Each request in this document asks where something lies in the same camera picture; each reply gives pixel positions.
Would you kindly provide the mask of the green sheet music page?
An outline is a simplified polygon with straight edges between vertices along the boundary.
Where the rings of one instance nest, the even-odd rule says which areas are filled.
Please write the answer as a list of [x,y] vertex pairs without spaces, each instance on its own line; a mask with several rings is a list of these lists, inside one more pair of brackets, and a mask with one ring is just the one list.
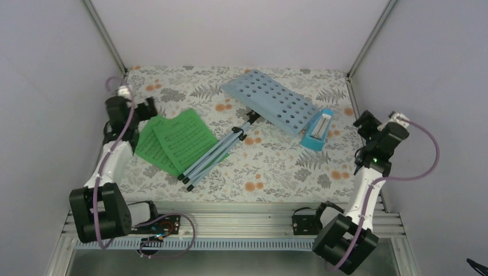
[[218,139],[194,109],[154,127],[156,138],[169,158],[168,173],[178,177],[215,146]]
[[139,135],[139,141],[135,153],[143,160],[149,162],[155,167],[165,171],[173,177],[180,173],[169,159],[165,150],[161,146],[156,129],[169,120],[161,115],[157,115],[148,120]]

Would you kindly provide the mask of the blue metronome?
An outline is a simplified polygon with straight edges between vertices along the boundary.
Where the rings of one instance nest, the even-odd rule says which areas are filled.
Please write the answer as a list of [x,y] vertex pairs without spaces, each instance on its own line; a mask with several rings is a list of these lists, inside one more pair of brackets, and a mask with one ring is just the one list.
[[320,152],[326,143],[333,111],[323,109],[308,124],[300,144],[309,150]]

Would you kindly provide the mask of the light blue music stand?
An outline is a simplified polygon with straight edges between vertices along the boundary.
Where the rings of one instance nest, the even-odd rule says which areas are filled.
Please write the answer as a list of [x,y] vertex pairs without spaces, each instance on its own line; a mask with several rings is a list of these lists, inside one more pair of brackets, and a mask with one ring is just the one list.
[[247,138],[247,130],[259,119],[271,122],[279,130],[293,137],[311,125],[322,111],[306,99],[274,80],[268,74],[252,69],[222,86],[222,90],[247,106],[247,121],[234,126],[177,179],[192,191],[238,142]]

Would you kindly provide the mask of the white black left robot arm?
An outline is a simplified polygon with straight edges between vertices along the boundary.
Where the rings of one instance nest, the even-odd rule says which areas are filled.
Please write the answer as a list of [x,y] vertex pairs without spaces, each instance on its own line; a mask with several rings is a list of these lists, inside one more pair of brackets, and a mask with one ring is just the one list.
[[105,106],[108,121],[103,128],[100,161],[85,185],[69,195],[75,228],[83,243],[127,236],[137,225],[152,233],[160,225],[152,201],[128,204],[117,185],[138,144],[139,123],[158,114],[154,99],[146,98],[133,113],[126,97],[110,97]]

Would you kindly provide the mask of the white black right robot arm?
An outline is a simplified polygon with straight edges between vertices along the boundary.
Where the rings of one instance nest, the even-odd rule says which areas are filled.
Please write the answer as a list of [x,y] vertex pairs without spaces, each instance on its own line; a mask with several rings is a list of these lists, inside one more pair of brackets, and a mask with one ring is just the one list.
[[354,188],[345,209],[325,202],[312,218],[318,233],[312,251],[332,265],[333,271],[352,274],[372,253],[379,242],[373,233],[374,200],[391,171],[390,158],[400,142],[409,136],[407,117],[392,112],[380,122],[365,111],[355,122],[357,133],[365,140],[354,155]]

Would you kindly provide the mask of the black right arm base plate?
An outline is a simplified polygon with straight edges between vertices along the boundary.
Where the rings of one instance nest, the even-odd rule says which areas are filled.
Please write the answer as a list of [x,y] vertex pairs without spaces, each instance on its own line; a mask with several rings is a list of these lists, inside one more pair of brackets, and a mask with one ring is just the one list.
[[322,230],[323,225],[316,215],[294,214],[292,216],[292,228],[295,236],[317,235]]

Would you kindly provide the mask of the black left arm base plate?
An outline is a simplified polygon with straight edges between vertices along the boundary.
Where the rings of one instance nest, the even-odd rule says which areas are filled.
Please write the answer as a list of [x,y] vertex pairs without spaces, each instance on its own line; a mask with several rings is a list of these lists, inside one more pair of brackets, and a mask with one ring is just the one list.
[[130,231],[130,234],[135,235],[150,235],[150,236],[171,236],[178,235],[180,229],[181,216],[171,215],[165,217],[149,226],[135,227]]

